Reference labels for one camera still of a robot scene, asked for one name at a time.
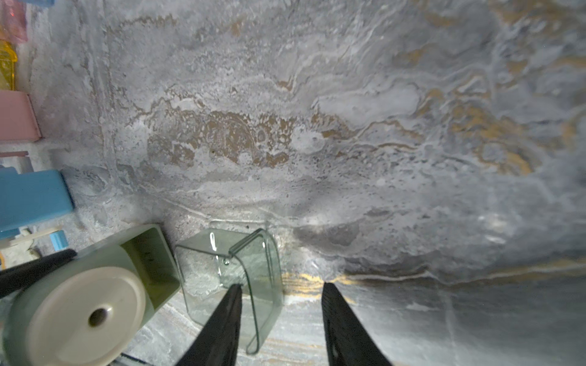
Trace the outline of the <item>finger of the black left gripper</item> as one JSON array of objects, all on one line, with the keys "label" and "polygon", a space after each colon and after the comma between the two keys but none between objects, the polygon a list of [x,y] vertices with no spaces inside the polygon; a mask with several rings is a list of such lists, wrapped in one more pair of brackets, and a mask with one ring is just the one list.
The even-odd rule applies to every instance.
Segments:
[{"label": "finger of the black left gripper", "polygon": [[49,256],[2,270],[1,298],[33,285],[52,271],[73,261],[76,256],[77,252],[75,250],[65,249]]}]

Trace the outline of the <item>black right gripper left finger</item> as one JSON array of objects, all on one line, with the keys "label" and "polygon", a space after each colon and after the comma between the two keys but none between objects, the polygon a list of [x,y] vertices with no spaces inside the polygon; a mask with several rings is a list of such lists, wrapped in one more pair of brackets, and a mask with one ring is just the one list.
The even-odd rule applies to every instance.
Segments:
[{"label": "black right gripper left finger", "polygon": [[241,286],[231,285],[194,343],[176,365],[235,365],[241,314]]}]

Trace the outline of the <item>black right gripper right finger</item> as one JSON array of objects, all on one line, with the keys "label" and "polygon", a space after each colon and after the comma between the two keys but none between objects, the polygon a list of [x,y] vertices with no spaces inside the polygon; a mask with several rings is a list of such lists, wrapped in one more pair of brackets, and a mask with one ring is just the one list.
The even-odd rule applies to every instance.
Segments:
[{"label": "black right gripper right finger", "polygon": [[392,365],[335,284],[324,283],[321,306],[329,365]]}]

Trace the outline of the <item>blue pencil sharpener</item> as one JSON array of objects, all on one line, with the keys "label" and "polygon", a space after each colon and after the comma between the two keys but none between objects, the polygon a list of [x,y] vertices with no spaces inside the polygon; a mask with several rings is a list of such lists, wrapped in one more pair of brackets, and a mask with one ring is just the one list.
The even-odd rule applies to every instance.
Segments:
[{"label": "blue pencil sharpener", "polygon": [[57,170],[19,173],[1,167],[1,248],[28,227],[73,212],[73,200]]}]

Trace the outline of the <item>green transparent tray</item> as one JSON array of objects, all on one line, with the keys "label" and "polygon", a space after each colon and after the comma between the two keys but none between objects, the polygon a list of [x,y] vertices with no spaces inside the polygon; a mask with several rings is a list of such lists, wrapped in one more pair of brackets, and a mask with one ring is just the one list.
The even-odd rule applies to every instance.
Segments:
[{"label": "green transparent tray", "polygon": [[242,289],[239,348],[256,355],[284,305],[276,241],[264,229],[252,233],[209,228],[175,246],[190,318],[203,326],[230,286]]}]

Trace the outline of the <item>green pencil sharpener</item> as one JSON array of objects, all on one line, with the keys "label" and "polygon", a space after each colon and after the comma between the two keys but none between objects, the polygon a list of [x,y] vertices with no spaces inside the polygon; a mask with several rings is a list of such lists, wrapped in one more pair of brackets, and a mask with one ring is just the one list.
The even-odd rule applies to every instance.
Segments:
[{"label": "green pencil sharpener", "polygon": [[107,365],[180,288],[159,226],[116,233],[18,294],[2,332],[10,365]]}]

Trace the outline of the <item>yellow transparent tray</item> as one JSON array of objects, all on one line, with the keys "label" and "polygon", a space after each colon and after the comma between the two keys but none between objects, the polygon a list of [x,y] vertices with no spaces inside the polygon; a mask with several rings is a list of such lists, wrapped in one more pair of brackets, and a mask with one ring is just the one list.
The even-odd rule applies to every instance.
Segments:
[{"label": "yellow transparent tray", "polygon": [[0,72],[1,90],[15,90],[15,65],[18,56],[12,45],[7,41],[1,41]]}]

